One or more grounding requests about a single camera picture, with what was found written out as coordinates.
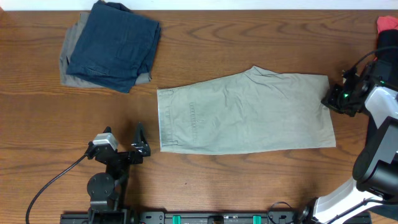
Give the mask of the light khaki shorts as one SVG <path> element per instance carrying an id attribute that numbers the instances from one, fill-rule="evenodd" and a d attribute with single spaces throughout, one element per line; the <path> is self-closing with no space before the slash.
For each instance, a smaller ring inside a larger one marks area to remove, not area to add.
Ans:
<path id="1" fill-rule="evenodd" d="M 181 154 L 247 154 L 335 147 L 325 75 L 252 67 L 157 92 L 160 148 Z"/>

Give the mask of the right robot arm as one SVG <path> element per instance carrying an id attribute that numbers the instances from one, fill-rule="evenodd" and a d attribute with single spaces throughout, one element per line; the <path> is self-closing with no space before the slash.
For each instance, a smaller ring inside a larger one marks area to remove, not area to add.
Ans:
<path id="1" fill-rule="evenodd" d="M 296 223 L 370 223 L 366 210 L 397 205 L 397 79 L 393 65 L 368 63 L 351 68 L 344 84 L 331 87 L 322 103 L 340 114 L 367 113 L 376 131 L 357 157 L 351 178 L 332 193 L 312 200 Z"/>

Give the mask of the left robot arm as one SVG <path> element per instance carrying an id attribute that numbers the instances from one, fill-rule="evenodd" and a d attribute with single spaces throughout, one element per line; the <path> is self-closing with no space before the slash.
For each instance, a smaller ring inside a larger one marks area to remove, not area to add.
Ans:
<path id="1" fill-rule="evenodd" d="M 132 150 L 119 152 L 118 141 L 110 127 L 89 142 L 85 155 L 104 164 L 106 170 L 88 181 L 88 223 L 137 223 L 135 212 L 124 205 L 124 199 L 130 166 L 143 163 L 151 154 L 142 123 L 137 125 L 131 146 Z"/>

